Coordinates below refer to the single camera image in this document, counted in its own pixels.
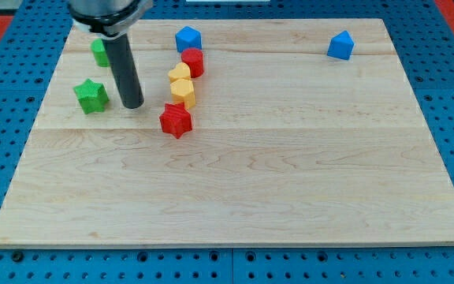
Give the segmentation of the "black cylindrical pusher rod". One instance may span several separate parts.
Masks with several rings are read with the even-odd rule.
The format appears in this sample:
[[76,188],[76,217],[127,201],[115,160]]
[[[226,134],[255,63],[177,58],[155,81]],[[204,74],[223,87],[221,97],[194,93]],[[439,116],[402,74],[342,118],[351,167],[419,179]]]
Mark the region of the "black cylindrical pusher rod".
[[115,39],[103,39],[102,44],[122,105],[127,109],[141,107],[144,97],[127,35],[124,34]]

